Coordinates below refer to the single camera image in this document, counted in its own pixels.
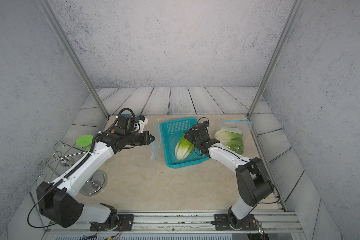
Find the clear zipper bag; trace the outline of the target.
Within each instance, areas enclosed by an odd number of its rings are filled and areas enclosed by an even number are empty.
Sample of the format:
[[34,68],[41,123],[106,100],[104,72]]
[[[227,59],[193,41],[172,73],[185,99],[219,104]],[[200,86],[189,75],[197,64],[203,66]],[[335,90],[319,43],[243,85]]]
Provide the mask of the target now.
[[159,152],[160,152],[160,149],[161,149],[161,145],[162,145],[160,119],[158,119],[157,122],[156,122],[153,136],[155,137],[155,140],[152,143],[152,156],[151,156],[151,159],[154,160],[155,164],[156,164],[157,160],[158,160],[158,155],[159,155]]
[[251,133],[253,122],[246,120],[217,119],[214,139],[235,153],[251,157],[257,151]]

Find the chinese cabbage top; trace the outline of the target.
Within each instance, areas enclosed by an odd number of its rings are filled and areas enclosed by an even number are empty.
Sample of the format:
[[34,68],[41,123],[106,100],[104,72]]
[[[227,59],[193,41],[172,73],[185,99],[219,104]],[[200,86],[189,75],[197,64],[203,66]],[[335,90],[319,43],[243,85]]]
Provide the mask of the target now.
[[176,159],[179,161],[186,159],[193,151],[193,148],[194,145],[185,138],[185,132],[183,132],[182,137],[180,138],[175,147]]

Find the chinese cabbage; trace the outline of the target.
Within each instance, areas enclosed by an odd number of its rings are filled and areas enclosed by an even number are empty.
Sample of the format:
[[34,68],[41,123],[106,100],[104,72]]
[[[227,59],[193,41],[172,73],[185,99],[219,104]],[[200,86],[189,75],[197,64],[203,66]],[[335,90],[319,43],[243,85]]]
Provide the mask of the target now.
[[244,153],[243,139],[226,139],[226,140],[220,140],[220,142],[231,151],[239,155],[243,155]]
[[182,137],[180,138],[175,147],[176,159],[179,161],[186,159],[193,151],[193,148],[194,145],[185,138],[185,132],[183,132]]
[[214,138],[219,141],[226,139],[243,139],[243,132],[238,128],[222,127],[215,133]]

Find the teal plastic basket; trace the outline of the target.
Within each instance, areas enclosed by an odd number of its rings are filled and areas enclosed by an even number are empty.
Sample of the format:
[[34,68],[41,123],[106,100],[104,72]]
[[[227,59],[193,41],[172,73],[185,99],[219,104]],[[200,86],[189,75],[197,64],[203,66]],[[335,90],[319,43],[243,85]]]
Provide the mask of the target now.
[[161,135],[166,165],[182,168],[200,164],[209,158],[195,152],[194,145],[185,139],[186,131],[196,124],[196,118],[181,118],[161,123]]

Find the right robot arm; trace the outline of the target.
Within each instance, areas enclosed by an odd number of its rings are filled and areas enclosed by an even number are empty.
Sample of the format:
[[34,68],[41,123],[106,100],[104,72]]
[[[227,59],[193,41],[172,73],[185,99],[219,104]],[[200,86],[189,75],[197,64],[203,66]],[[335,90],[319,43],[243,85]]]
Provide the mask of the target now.
[[260,158],[249,159],[241,156],[219,140],[211,139],[208,125],[207,121],[193,125],[185,132],[185,139],[201,154],[220,162],[236,174],[240,196],[228,209],[228,222],[232,228],[238,229],[250,218],[250,212],[274,192],[275,186]]

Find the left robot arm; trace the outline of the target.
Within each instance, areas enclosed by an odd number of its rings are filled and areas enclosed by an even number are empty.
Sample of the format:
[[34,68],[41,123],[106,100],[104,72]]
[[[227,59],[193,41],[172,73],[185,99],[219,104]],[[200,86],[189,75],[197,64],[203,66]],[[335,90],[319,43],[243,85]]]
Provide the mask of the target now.
[[123,149],[148,146],[155,137],[144,130],[148,119],[142,115],[118,115],[114,123],[92,139],[90,149],[69,170],[51,183],[37,187],[39,213],[63,228],[75,223],[91,223],[97,230],[112,231],[119,225],[117,209],[79,203],[75,198],[81,188],[113,155]]

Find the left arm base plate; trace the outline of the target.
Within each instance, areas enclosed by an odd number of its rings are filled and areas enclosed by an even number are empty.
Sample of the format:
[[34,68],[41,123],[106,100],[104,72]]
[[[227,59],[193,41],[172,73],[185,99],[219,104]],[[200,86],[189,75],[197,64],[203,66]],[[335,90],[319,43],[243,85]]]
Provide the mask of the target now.
[[130,232],[133,228],[135,215],[121,214],[112,215],[105,223],[91,223],[91,232]]

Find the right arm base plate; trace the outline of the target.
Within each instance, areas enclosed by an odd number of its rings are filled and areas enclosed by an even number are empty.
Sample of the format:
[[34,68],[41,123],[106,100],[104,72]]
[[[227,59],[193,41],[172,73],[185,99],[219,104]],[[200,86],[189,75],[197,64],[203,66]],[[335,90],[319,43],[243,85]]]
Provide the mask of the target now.
[[217,231],[255,231],[259,229],[258,221],[252,214],[248,214],[241,220],[238,220],[233,214],[215,214],[211,224]]

